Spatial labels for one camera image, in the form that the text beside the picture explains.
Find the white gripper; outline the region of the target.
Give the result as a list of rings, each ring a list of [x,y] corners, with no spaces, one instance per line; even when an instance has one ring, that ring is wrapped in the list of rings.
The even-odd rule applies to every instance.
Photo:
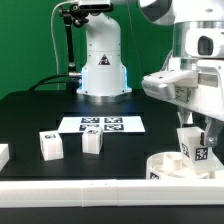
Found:
[[[191,111],[208,116],[204,145],[217,145],[224,121],[224,60],[199,60],[192,68],[156,72],[143,78],[142,87],[150,97],[188,109],[179,112],[182,127],[193,125]]]

